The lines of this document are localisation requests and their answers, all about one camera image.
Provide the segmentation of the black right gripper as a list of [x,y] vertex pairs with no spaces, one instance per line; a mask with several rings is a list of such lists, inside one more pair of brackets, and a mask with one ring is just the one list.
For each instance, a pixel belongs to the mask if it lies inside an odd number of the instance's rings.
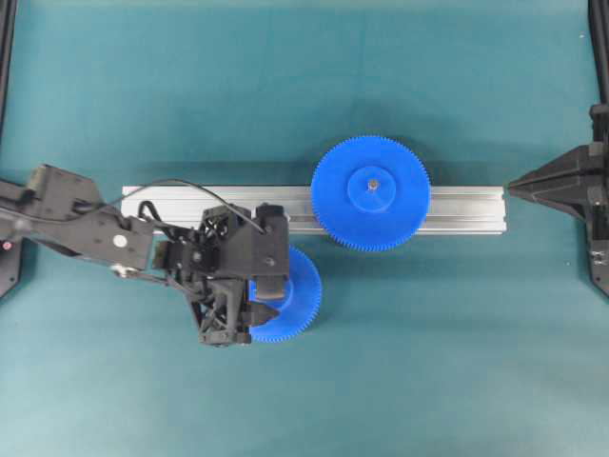
[[587,255],[596,286],[608,285],[608,105],[590,109],[593,141],[509,183],[511,196],[553,209],[584,209]]

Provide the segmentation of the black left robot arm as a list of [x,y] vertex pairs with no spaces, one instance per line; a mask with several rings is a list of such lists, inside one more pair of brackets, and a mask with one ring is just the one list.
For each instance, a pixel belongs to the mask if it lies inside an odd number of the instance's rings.
[[269,303],[285,296],[288,221],[281,206],[249,210],[197,186],[216,207],[196,228],[162,220],[149,200],[126,216],[87,177],[49,165],[24,186],[1,184],[1,292],[20,280],[23,242],[108,267],[123,279],[181,292],[199,341],[247,345],[250,331],[279,316]]

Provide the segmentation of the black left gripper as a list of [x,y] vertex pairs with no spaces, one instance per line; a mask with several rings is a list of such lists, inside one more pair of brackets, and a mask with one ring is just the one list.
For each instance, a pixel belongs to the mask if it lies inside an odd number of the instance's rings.
[[[247,304],[246,280],[221,269],[223,242],[246,224],[250,214],[234,205],[219,206],[203,212],[198,228],[159,225],[167,239],[156,245],[152,267],[184,294],[198,340],[204,345],[248,345],[249,327],[262,326],[280,315],[266,304]],[[285,282],[283,275],[257,277],[255,300],[283,300]]]

